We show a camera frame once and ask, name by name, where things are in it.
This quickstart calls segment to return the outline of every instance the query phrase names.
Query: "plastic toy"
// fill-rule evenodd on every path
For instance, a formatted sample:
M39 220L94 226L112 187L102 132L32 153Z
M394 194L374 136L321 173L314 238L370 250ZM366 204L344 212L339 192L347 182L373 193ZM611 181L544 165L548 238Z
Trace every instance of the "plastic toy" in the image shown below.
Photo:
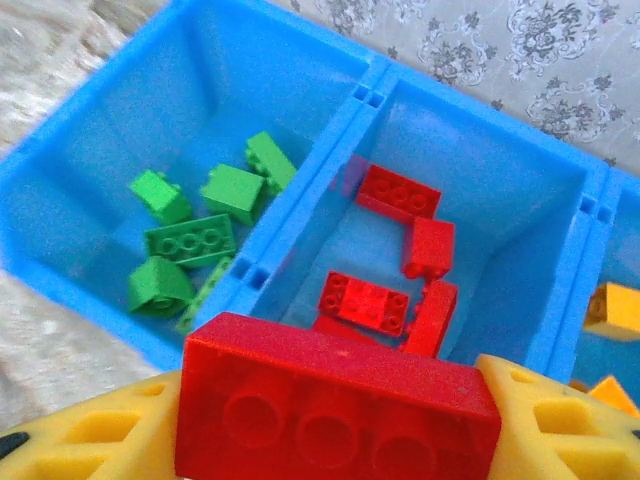
M259 133L247 140L245 155L249 166L259 175L266 177L271 195L283 192L296 174L296 167L267 132Z
M589 302L584 328L622 342L640 340L640 291L600 285Z
M226 213L148 230L145 238L149 255L159 255L184 268L211 265L236 253Z
M410 225L414 217L433 218L440 192L371 165L360 186L356 202L374 212Z
M184 477L481 480L499 433L472 367L230 313L186 340Z
M223 257L216 265L216 268L213 269L209 278L204 282L204 285L198 290L198 293L194 297L194 299L189 303L189 306L184 311L184 313L178 319L176 323L175 330L182 334L187 335L193 330L193 319L195 318L198 310L202 307L202 304L207 299L211 291L214 289L216 284L220 281L222 276L227 272L229 267L231 266L231 262L233 261L232 257Z
M435 358L457 298L458 288L450 283L435 281L425 287L422 302L416 305L416 319L406 329L409 338L402 345L402 351Z
M640 418L638 407L636 407L633 400L631 400L627 392L622 388L622 385L618 383L613 375L603 378L600 383L589 390L589 395L613 408L622 410L633 417Z
M258 220L267 199L264 178L223 164L209 172L200 193L211 213L228 213L249 226Z
M407 227L402 253L402 272L407 278L435 280L453 266L455 225L416 217Z
M337 272L329 272L318 310L387 335L400 336L409 297Z
M146 170L129 188L162 225L184 222L193 214L180 186L170 185L164 173Z
M174 480L179 393L180 372L168 373L12 428L0 478Z
M476 366L502 416L489 480L640 478L640 420L497 357Z
M129 276L129 310L172 317L195 296L186 274L175 263L150 257Z
M313 327L311 327L311 330L314 332L324 333L325 335L332 335L334 337L348 338L350 340L367 343L369 345L375 345L377 343L370 336L360 333L354 327L328 315L318 315L318 318L313 324Z

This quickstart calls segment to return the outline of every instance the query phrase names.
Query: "gray fabric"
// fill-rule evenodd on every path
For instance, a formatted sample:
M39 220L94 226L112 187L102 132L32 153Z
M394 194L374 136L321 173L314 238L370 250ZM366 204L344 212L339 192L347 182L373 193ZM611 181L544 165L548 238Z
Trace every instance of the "gray fabric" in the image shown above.
M277 1L640 174L636 1ZM0 0L0 153L162 4ZM0 318L0 429L155 373L6 274Z

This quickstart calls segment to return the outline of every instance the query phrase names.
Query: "blue plastic bin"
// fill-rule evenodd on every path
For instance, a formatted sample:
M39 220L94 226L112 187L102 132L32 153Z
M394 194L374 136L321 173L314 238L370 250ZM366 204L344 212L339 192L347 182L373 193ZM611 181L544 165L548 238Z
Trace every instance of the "blue plastic bin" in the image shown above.
M258 292L228 307L309 327L329 270L411 295L400 272L404 228L354 203L372 163L442 191L456 224L458 306L441 357L499 355L544 372L607 166L402 66L394 65L258 262Z
M179 367L174 320L126 313L127 277L155 226L127 185L144 169L166 172L204 216L198 189L208 171L248 168L246 140L267 130L299 171L248 238L236 230L239 244L261 252L387 68L262 1L172 3L0 163L4 268L157 367ZM250 254L240 257L233 275L259 288L265 277ZM216 289L201 318L232 293Z
M640 289L640 180L617 169L607 179L550 367L562 381L573 377L588 385L613 374L640 404L640 342L582 331L590 296L605 282Z

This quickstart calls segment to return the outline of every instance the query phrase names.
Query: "red lego brick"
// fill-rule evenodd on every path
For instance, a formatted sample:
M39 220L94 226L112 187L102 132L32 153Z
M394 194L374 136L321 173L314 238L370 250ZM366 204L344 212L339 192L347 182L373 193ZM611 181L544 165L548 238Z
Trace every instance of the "red lego brick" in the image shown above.
M399 337L409 297L347 275L329 272L318 310L361 327Z
M186 340L176 473L481 480L500 427L473 367L223 313Z
M407 228L402 252L402 272L407 278L435 280L453 265L455 225L416 218Z
M375 345L377 343L370 336L360 333L352 326L346 325L340 320L331 318L328 315L318 315L311 330L324 333L325 335L333 335L334 337L349 338L356 342L368 343L369 345Z
M433 218L440 192L371 165L362 181L356 203L369 210L410 225L414 217Z
M416 319L407 327L409 338L401 347L406 353L435 358L447 333L456 308L458 288L435 281L425 288L424 298L416 306Z

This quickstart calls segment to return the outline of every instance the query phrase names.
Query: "yellow plastic toy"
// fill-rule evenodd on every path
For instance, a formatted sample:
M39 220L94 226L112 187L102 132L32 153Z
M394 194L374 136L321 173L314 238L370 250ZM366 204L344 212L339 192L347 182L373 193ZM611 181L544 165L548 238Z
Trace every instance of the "yellow plastic toy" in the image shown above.
M604 378L600 383L593 387L589 391L589 395L593 398L597 398L601 402L607 405L622 410L623 412L632 415L636 418L640 418L640 411L636 407L633 400L624 391L622 385L618 383L616 377L609 375Z
M489 480L640 479L639 419L497 357L476 367L502 416Z
M179 394L178 371L12 428L0 479L174 480Z
M584 328L622 342L640 340L640 291L615 283L600 285L589 302Z

